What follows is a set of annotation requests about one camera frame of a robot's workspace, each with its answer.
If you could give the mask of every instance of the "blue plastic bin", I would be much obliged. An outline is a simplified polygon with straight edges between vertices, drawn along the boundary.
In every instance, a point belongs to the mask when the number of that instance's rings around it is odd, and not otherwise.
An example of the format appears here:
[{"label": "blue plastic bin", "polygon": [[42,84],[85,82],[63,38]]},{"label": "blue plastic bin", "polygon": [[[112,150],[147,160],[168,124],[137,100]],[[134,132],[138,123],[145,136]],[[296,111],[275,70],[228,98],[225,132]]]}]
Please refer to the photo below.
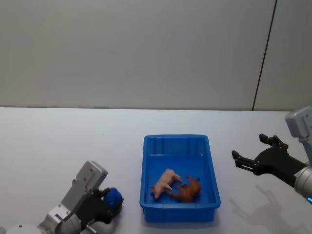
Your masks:
[{"label": "blue plastic bin", "polygon": [[[199,178],[201,190],[193,203],[181,203],[163,193],[157,200],[153,186],[162,173],[173,169],[189,183],[186,175]],[[174,182],[172,188],[179,185]],[[204,135],[155,135],[144,138],[140,206],[148,222],[207,222],[220,206],[208,138]]]}]

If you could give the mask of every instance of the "brown toy animal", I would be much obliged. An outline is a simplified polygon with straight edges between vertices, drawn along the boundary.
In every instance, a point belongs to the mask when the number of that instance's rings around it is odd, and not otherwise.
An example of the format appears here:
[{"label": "brown toy animal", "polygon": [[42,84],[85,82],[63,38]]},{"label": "brown toy animal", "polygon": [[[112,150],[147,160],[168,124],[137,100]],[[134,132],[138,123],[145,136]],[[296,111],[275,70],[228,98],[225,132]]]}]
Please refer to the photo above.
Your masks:
[{"label": "brown toy animal", "polygon": [[186,176],[186,178],[190,179],[190,184],[183,184],[180,186],[175,186],[175,188],[179,189],[179,194],[173,194],[169,192],[170,197],[176,198],[181,202],[193,202],[193,198],[199,193],[201,186],[197,179],[192,178],[191,176]]},{"label": "brown toy animal", "polygon": [[171,191],[170,185],[174,180],[182,181],[181,177],[174,172],[174,170],[166,169],[161,175],[158,182],[151,187],[154,193],[154,198],[157,199],[165,191]]}]

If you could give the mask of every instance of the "table surface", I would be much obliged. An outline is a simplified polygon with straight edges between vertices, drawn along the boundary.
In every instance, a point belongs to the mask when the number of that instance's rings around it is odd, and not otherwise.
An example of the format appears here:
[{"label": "table surface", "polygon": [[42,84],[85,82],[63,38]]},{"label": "table surface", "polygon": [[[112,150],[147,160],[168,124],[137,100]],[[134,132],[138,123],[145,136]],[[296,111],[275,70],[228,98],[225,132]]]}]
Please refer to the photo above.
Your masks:
[{"label": "table surface", "polygon": [[[254,158],[258,135],[278,135],[306,162],[288,130],[286,112],[0,108],[0,226],[39,224],[87,160],[107,171],[124,206],[108,234],[307,234],[312,207],[273,175],[235,167],[231,151]],[[221,197],[214,222],[147,223],[139,206],[143,138],[205,134]]]}]

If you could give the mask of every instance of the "wall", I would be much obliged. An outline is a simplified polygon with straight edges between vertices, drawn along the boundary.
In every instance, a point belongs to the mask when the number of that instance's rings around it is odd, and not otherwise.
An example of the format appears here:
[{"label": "wall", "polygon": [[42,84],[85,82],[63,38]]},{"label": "wall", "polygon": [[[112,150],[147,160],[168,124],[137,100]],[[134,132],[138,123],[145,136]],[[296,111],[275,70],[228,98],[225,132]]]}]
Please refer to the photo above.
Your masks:
[{"label": "wall", "polygon": [[255,110],[312,105],[312,1],[278,0]]},{"label": "wall", "polygon": [[2,0],[0,105],[250,110],[273,5]]}]

